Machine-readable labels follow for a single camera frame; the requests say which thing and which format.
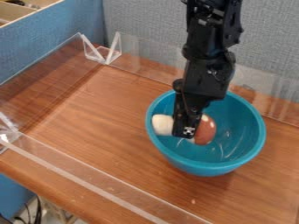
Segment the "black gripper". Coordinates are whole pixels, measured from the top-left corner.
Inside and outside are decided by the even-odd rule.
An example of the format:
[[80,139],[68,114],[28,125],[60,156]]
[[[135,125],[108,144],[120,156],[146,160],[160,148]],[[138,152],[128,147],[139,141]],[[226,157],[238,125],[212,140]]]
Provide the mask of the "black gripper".
[[172,82],[176,92],[172,112],[172,135],[186,139],[195,137],[202,116],[190,114],[187,107],[204,107],[211,101],[223,100],[235,74],[236,57],[226,51],[214,59],[187,61],[183,77]]

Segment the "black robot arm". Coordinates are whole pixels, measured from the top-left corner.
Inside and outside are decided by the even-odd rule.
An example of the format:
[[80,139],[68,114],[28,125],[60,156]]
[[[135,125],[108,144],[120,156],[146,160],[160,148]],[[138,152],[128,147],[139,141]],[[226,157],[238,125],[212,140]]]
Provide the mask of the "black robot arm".
[[239,43],[243,0],[182,0],[187,7],[187,41],[183,77],[175,92],[172,135],[191,139],[211,102],[226,97],[236,58],[230,48]]

